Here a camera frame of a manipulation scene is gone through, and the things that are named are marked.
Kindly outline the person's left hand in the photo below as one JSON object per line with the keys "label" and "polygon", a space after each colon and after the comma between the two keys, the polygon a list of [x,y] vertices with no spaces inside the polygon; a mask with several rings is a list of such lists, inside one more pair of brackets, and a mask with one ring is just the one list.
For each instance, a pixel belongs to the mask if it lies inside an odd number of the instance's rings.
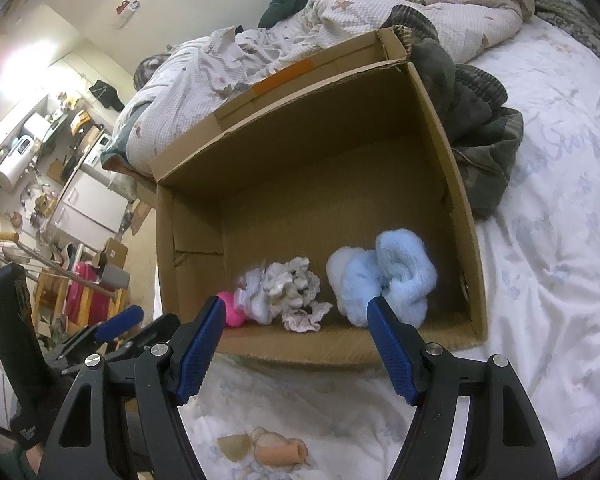
{"label": "person's left hand", "polygon": [[38,474],[38,471],[40,470],[43,455],[44,448],[42,444],[36,444],[26,451],[27,462],[34,474]]}

